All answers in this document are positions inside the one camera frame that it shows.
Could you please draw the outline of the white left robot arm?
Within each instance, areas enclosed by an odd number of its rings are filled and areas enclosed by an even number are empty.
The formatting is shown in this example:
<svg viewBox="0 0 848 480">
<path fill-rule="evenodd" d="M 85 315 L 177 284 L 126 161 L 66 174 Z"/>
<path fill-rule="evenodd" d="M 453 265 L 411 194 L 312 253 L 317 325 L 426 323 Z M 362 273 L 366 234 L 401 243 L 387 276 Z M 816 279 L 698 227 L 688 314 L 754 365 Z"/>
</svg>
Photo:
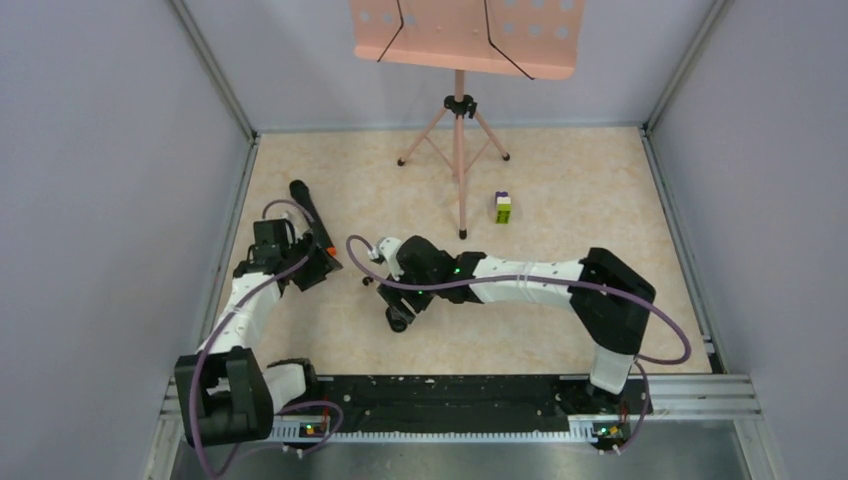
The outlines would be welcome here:
<svg viewBox="0 0 848 480">
<path fill-rule="evenodd" d="M 254 350 L 285 288 L 305 291 L 341 269 L 323 222 L 310 219 L 297 233 L 286 218 L 253 225 L 254 242 L 233 271 L 231 294 L 210 336 L 174 368 L 178 400 L 190 445 L 229 445 L 266 439 L 286 404 L 308 413 L 320 386 L 307 359 L 261 368 Z"/>
</svg>

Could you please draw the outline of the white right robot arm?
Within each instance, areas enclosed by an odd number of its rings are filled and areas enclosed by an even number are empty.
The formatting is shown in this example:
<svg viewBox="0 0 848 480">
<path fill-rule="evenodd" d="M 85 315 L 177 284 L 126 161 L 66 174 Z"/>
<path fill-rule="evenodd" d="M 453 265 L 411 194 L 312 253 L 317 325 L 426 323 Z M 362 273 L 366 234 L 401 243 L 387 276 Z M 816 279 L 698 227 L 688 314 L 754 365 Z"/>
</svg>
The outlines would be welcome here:
<svg viewBox="0 0 848 480">
<path fill-rule="evenodd" d="M 453 304 L 521 302 L 577 315 L 595 343 L 586 385 L 589 404 L 612 412 L 627 397 L 626 380 L 639 353 L 656 297 L 654 286 L 611 251 L 593 247 L 579 260 L 512 261 L 483 252 L 456 256 L 421 236 L 380 239 L 368 253 L 386 264 L 378 292 L 390 326 L 402 331 L 436 298 Z"/>
</svg>

